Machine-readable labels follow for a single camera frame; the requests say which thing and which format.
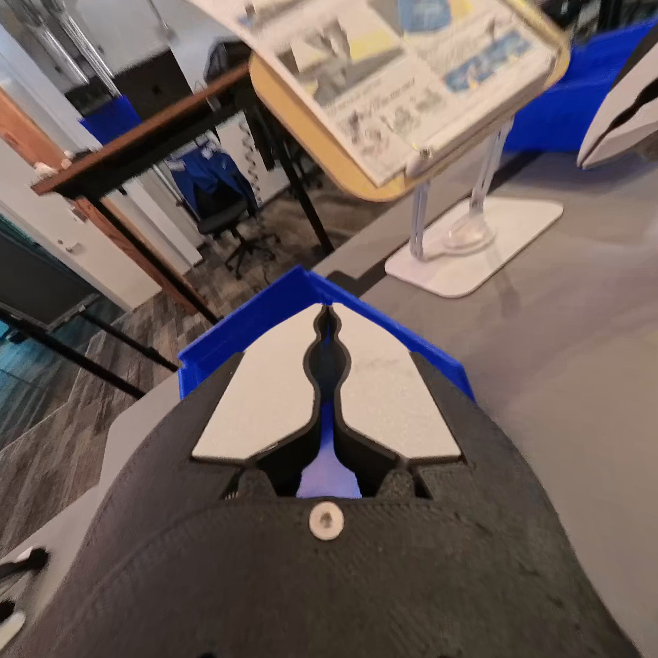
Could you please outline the blue plastic bin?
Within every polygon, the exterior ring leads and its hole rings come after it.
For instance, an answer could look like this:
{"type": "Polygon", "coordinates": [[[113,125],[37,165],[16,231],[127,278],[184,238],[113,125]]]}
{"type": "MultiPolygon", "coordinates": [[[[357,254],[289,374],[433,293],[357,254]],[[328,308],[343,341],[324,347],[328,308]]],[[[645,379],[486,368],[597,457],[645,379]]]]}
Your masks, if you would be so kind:
{"type": "Polygon", "coordinates": [[[78,122],[102,145],[130,132],[142,119],[125,95],[112,98],[78,122]]]}
{"type": "Polygon", "coordinates": [[[656,24],[653,18],[574,46],[564,77],[517,113],[504,150],[578,151],[622,66],[656,24]]]}
{"type": "MultiPolygon", "coordinates": [[[[179,353],[182,361],[178,371],[180,398],[184,399],[193,392],[235,353],[243,352],[261,335],[289,317],[316,303],[343,303],[382,326],[409,351],[420,353],[454,386],[472,401],[475,400],[471,383],[460,362],[382,311],[358,299],[353,295],[356,290],[356,284],[348,284],[347,276],[339,272],[324,278],[301,266],[293,268],[179,353]]],[[[320,404],[319,452],[302,472],[296,496],[308,499],[336,494],[339,498],[360,498],[356,476],[339,462],[334,451],[336,404],[333,395],[337,383],[331,382],[327,375],[322,375],[321,382],[324,388],[320,404]]]]}

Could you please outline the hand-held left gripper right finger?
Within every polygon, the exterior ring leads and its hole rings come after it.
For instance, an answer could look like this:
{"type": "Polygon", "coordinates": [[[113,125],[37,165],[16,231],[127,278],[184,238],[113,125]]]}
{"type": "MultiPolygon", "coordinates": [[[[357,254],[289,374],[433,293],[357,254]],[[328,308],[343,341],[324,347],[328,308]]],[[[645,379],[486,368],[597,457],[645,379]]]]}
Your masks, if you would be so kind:
{"type": "Polygon", "coordinates": [[[462,452],[409,349],[342,303],[331,307],[347,352],[339,405],[348,430],[406,463],[459,460],[462,452]]]}

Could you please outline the grey desk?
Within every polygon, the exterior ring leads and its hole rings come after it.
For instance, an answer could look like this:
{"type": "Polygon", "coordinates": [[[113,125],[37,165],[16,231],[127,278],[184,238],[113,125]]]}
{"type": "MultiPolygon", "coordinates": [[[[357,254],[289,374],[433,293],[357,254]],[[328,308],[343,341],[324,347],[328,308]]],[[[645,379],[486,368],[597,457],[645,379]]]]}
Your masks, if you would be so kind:
{"type": "Polygon", "coordinates": [[[477,291],[386,276],[463,453],[362,499],[194,462],[235,353],[136,447],[12,657],[656,657],[657,168],[531,161],[560,219],[477,291]]]}

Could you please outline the black and white object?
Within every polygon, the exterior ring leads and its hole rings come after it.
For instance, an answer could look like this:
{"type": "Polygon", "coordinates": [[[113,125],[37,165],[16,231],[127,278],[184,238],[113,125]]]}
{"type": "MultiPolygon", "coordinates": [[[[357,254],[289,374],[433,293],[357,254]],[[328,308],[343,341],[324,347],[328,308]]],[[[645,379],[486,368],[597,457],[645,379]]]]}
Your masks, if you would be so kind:
{"type": "Polygon", "coordinates": [[[15,601],[4,599],[1,601],[1,646],[6,646],[24,626],[25,613],[16,608],[15,601]]]}
{"type": "Polygon", "coordinates": [[[44,547],[30,547],[13,561],[1,564],[1,582],[25,572],[39,572],[46,567],[50,552],[44,547]]]}

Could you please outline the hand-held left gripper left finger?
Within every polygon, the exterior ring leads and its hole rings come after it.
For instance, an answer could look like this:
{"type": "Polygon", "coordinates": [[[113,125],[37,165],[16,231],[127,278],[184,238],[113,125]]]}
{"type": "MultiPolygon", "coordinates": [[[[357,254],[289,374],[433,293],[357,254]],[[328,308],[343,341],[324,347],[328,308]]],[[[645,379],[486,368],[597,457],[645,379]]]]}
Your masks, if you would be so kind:
{"type": "Polygon", "coordinates": [[[246,348],[192,450],[194,459],[245,465],[312,426],[321,394],[311,361],[325,310],[314,303],[246,348]]]}

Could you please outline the black office chair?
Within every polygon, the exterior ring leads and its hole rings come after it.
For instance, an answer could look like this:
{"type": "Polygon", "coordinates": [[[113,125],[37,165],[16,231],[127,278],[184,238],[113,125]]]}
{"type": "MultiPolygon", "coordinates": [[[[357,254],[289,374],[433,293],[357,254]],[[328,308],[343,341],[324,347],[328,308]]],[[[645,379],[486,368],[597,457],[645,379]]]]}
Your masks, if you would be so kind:
{"type": "Polygon", "coordinates": [[[280,244],[280,236],[275,232],[263,231],[257,204],[249,195],[221,180],[212,193],[195,185],[194,197],[199,215],[198,232],[210,241],[216,241],[225,234],[235,239],[235,249],[225,258],[224,265],[234,273],[236,280],[242,279],[241,268],[245,257],[262,252],[269,260],[276,259],[269,242],[280,244]],[[253,219],[257,224],[258,232],[253,237],[245,237],[240,232],[240,225],[247,219],[253,219]]]}

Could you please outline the wooden table with black frame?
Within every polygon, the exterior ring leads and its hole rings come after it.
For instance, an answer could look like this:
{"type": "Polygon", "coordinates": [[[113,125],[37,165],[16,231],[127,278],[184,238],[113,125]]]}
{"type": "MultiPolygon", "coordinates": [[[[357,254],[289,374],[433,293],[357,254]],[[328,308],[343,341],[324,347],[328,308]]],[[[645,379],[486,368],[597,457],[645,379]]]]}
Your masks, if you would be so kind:
{"type": "Polygon", "coordinates": [[[101,149],[78,159],[67,169],[43,178],[32,191],[42,197],[55,193],[70,203],[81,203],[90,219],[101,218],[102,228],[119,235],[119,246],[128,246],[127,255],[161,290],[188,315],[201,314],[211,325],[220,322],[205,299],[145,239],[120,219],[104,198],[127,181],[139,176],[158,162],[239,111],[252,109],[263,120],[296,200],[315,233],[325,256],[335,248],[318,213],[297,174],[285,148],[284,136],[293,136],[292,128],[267,108],[251,79],[249,63],[242,63],[211,82],[202,91],[168,106],[152,118],[117,137],[101,149]]]}

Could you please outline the printed instruction sheet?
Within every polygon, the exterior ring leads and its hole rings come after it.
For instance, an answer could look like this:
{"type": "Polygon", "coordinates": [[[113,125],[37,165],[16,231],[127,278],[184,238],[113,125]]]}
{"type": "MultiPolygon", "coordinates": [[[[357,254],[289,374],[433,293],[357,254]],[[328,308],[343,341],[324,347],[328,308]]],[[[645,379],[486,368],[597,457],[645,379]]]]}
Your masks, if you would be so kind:
{"type": "Polygon", "coordinates": [[[190,1],[244,41],[381,187],[539,95],[559,46],[512,1],[190,1]]]}

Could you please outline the black metal frame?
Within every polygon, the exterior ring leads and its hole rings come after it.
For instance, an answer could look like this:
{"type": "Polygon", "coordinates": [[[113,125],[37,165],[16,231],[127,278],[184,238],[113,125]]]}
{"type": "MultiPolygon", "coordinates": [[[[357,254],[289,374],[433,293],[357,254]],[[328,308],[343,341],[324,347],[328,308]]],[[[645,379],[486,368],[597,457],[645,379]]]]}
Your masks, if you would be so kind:
{"type": "MultiPolygon", "coordinates": [[[[87,308],[82,307],[79,309],[77,315],[82,317],[87,322],[95,325],[103,332],[108,333],[110,336],[123,342],[125,345],[137,351],[146,359],[161,367],[166,368],[171,373],[176,373],[178,371],[179,366],[165,358],[155,348],[139,343],[113,325],[101,320],[96,316],[93,316],[87,308]]],[[[42,346],[54,351],[57,355],[65,358],[71,363],[74,363],[86,372],[93,374],[97,378],[103,380],[103,382],[108,383],[121,392],[128,394],[130,397],[134,399],[142,399],[146,395],[146,393],[140,390],[138,387],[132,385],[125,379],[119,377],[109,369],[101,366],[90,358],[87,358],[85,355],[79,353],[74,348],[71,348],[70,346],[64,344],[62,341],[56,339],[54,336],[48,333],[45,328],[37,325],[29,318],[24,318],[20,315],[17,315],[14,310],[9,310],[3,305],[1,306],[1,321],[9,327],[18,330],[21,334],[24,334],[25,336],[37,341],[42,346]]]]}

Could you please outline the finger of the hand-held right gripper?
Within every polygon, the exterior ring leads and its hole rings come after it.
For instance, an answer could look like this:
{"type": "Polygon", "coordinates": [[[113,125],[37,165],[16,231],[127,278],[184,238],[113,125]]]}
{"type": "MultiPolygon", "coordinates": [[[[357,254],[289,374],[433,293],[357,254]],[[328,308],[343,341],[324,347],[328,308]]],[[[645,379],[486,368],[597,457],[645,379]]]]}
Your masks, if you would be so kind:
{"type": "Polygon", "coordinates": [[[657,98],[657,29],[651,29],[633,50],[604,98],[590,137],[598,140],[627,122],[641,107],[657,98]]]}
{"type": "Polygon", "coordinates": [[[621,126],[605,133],[595,145],[582,151],[577,160],[581,169],[591,169],[635,148],[647,138],[657,136],[657,102],[642,105],[621,126]]]}

